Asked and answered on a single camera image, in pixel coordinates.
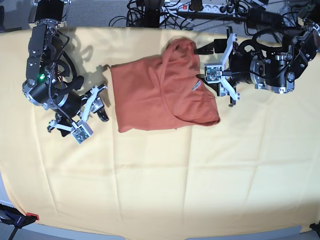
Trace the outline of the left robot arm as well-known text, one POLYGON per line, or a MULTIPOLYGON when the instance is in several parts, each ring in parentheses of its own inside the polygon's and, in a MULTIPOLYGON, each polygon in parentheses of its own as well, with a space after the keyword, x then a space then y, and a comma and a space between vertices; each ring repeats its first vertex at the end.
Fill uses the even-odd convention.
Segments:
POLYGON ((206 63, 204 74, 197 77, 218 96, 228 95, 232 105, 240 98, 236 91, 238 83, 253 84, 256 89, 276 94, 292 92, 295 80, 320 48, 320 2, 308 1, 296 14, 303 24, 286 26, 283 16, 253 14, 248 10, 246 19, 265 28, 238 43, 230 27, 225 39, 195 49, 197 55, 222 54, 218 63, 206 63))

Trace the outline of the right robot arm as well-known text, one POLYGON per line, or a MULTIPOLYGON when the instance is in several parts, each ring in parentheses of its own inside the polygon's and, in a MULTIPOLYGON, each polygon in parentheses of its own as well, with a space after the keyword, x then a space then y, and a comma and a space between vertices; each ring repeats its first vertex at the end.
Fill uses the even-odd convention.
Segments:
POLYGON ((35 0, 30 13, 32 28, 28 44, 26 80, 22 92, 35 106, 52 110, 55 118, 47 130, 60 131, 63 137, 72 137, 81 144, 93 135, 87 121, 90 114, 97 114, 101 121, 109 120, 100 93, 107 89, 103 83, 93 86, 85 94, 77 91, 84 84, 84 77, 65 51, 70 37, 60 32, 66 26, 64 8, 69 0, 35 0))

